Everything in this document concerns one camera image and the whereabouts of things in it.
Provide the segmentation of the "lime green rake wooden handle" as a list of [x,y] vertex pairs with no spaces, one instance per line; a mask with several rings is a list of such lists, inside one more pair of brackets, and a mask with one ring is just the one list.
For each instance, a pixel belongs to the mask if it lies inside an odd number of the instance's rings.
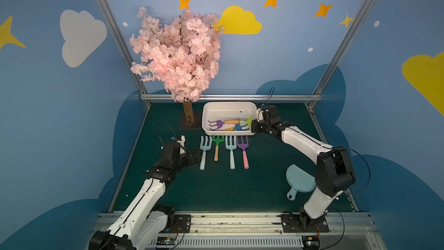
[[246,120],[224,120],[223,122],[225,124],[247,124],[249,127],[251,127],[253,121],[253,117],[250,116]]

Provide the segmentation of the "blue rake orange handle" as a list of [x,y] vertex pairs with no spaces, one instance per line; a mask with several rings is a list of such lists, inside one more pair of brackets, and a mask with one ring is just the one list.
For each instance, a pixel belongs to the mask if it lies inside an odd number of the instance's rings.
[[249,131],[249,130],[250,130],[249,125],[241,125],[241,124],[236,124],[234,127],[223,129],[223,131]]

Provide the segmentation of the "light blue hand fork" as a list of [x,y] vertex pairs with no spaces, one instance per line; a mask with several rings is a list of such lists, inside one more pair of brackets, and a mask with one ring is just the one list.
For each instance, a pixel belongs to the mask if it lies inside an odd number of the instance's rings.
[[200,162],[201,171],[205,170],[207,151],[211,150],[211,147],[212,147],[212,137],[202,136],[200,143],[200,149],[202,150],[202,157]]
[[235,158],[234,158],[234,150],[237,149],[237,136],[236,135],[227,135],[225,136],[225,148],[230,151],[230,169],[235,169]]

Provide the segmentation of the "purple fork pink handle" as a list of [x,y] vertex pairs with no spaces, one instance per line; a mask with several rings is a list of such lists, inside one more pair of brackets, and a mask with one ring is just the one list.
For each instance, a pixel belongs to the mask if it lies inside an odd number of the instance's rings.
[[242,150],[243,154],[243,163],[244,163],[244,169],[249,169],[249,161],[247,158],[246,149],[249,147],[249,141],[247,135],[239,135],[237,138],[237,147]]

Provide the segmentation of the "purple rake pink handle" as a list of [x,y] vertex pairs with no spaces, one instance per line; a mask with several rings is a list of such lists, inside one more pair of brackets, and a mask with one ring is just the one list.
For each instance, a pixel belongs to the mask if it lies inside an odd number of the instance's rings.
[[215,120],[215,121],[209,121],[209,129],[210,131],[216,131],[218,129],[221,129],[222,126],[225,124],[224,120]]

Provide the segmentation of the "white plastic storage box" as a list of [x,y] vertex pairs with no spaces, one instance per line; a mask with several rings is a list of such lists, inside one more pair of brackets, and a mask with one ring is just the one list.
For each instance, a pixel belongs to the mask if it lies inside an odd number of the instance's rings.
[[229,102],[210,102],[203,107],[202,129],[206,135],[254,135],[249,131],[223,131],[225,128],[234,127],[235,124],[224,124],[221,129],[210,131],[209,121],[215,120],[246,120],[252,116],[257,119],[257,108],[254,103],[229,101]]

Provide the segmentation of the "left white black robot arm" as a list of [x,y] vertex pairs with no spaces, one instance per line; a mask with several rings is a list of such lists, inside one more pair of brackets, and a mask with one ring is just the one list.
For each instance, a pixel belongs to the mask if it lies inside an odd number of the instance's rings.
[[161,231],[172,229],[175,210],[158,201],[183,168],[199,165],[204,157],[203,150],[188,150],[182,140],[164,145],[133,201],[106,231],[92,235],[88,249],[144,250]]

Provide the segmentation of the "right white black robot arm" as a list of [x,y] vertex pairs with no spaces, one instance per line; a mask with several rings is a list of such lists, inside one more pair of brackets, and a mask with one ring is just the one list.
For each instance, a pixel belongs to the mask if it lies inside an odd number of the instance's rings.
[[309,200],[299,210],[298,228],[315,232],[323,226],[331,203],[356,183],[355,171],[346,148],[333,147],[304,133],[296,125],[283,122],[277,107],[267,105],[257,110],[252,121],[253,133],[268,133],[293,146],[316,165],[316,187]]

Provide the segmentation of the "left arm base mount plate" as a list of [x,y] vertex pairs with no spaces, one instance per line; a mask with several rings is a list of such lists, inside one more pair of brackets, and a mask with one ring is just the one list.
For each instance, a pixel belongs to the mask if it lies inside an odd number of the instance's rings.
[[161,233],[189,233],[191,228],[190,214],[168,216],[166,227]]

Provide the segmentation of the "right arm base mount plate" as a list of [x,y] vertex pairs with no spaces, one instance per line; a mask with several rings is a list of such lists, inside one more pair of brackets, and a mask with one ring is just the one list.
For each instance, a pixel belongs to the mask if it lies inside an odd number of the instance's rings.
[[305,213],[284,212],[281,215],[282,228],[285,233],[329,233],[326,217],[312,219]]

